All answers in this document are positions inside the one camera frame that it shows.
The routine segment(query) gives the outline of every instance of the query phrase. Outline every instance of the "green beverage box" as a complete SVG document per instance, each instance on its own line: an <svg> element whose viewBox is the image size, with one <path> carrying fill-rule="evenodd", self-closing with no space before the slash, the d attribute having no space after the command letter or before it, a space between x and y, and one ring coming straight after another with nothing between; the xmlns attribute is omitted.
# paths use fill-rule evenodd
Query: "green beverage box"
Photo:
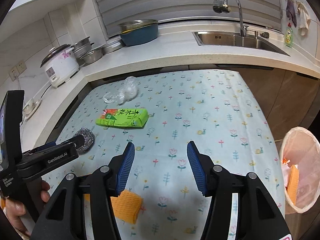
<svg viewBox="0 0 320 240"><path fill-rule="evenodd" d="M116 127L143 127L149 116L146 109L105 109L96 124Z"/></svg>

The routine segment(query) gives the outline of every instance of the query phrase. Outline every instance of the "electrical outlet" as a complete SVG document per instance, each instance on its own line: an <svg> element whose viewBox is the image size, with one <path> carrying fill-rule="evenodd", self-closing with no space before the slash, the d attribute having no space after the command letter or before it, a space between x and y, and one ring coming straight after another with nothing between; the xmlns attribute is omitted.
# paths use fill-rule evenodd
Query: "electrical outlet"
<svg viewBox="0 0 320 240"><path fill-rule="evenodd" d="M27 69L26 64L24 63L24 61L20 61L17 65L16 65L19 74L21 74L23 71L25 71Z"/></svg>
<svg viewBox="0 0 320 240"><path fill-rule="evenodd" d="M11 77L12 81L14 81L19 76L17 66L14 66L12 69L9 70L9 76Z"/></svg>

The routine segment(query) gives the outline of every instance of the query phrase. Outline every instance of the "white countertop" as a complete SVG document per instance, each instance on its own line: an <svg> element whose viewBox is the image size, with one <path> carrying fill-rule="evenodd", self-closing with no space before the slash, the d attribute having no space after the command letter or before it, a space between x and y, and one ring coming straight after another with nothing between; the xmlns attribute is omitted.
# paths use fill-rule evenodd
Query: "white countertop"
<svg viewBox="0 0 320 240"><path fill-rule="evenodd" d="M191 64L246 64L282 68L320 78L320 67L294 48L283 44L283 35L270 32L269 42L289 56L259 49L232 46L199 46L192 31L238 32L238 24L193 22L162 25L157 39L124 47L83 67L68 82L50 87L39 109L21 129L22 151L46 142L52 129L81 89L94 80L159 67ZM265 31L251 27L251 30Z"/></svg>

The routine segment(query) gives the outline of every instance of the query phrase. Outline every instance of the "table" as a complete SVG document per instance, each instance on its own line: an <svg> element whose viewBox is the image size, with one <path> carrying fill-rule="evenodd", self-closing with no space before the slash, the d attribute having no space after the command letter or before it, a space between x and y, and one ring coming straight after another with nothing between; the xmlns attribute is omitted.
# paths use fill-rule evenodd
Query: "table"
<svg viewBox="0 0 320 240"><path fill-rule="evenodd" d="M200 239L210 198L197 190L186 147L193 140L200 153L209 155L231 173L257 173L284 214L283 177L279 156L267 121L238 72L195 70L137 78L137 97L123 108L146 108L149 119L142 129L101 127L95 124L106 108L106 92L123 81L92 90L74 112L57 143L81 127L95 134L91 149L78 159L43 178L50 193L69 172L92 173L122 154L130 141L135 160L126 189L143 200L137 223L117 219L122 239ZM90 205L85 203L88 240L93 239ZM237 198L233 198L229 238L234 238Z"/></svg>

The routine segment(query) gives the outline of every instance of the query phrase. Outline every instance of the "stainless steel sink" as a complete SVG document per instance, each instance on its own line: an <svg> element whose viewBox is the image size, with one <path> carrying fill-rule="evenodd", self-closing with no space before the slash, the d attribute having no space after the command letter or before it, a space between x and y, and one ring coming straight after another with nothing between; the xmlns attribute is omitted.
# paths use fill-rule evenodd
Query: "stainless steel sink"
<svg viewBox="0 0 320 240"><path fill-rule="evenodd" d="M253 35L247 35L241 37L239 33L226 33L226 32L194 32L193 35L196 38L199 46L207 45L225 45L225 46L237 46L253 49L263 49L283 55L288 55L282 49L272 43Z"/></svg>

